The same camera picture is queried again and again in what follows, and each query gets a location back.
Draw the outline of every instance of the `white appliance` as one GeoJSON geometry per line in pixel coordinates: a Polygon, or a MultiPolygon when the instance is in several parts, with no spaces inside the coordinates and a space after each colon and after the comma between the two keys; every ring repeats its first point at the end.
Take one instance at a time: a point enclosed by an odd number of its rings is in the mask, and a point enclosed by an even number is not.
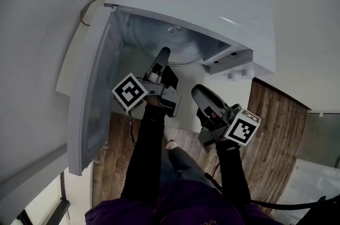
{"type": "Polygon", "coordinates": [[[120,54],[171,49],[171,65],[202,63],[221,79],[275,71],[269,0],[106,0],[87,32],[67,121],[69,171],[81,175],[107,140],[120,54]]]}

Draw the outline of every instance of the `white sneaker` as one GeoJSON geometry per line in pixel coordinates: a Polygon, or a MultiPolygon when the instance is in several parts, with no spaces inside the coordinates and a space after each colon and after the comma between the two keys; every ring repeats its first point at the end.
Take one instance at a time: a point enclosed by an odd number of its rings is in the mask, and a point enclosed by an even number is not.
{"type": "Polygon", "coordinates": [[[167,150],[172,150],[173,148],[177,147],[177,143],[175,140],[170,140],[168,141],[168,143],[166,144],[166,149],[167,150]]]}

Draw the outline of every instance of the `person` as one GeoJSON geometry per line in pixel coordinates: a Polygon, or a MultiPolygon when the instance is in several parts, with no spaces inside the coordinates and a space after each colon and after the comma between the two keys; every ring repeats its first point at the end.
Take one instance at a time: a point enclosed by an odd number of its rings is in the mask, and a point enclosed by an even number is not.
{"type": "Polygon", "coordinates": [[[162,146],[164,117],[158,99],[148,97],[121,197],[89,210],[87,225],[280,224],[250,203],[237,143],[216,143],[221,194],[174,141],[168,152],[162,146]]]}

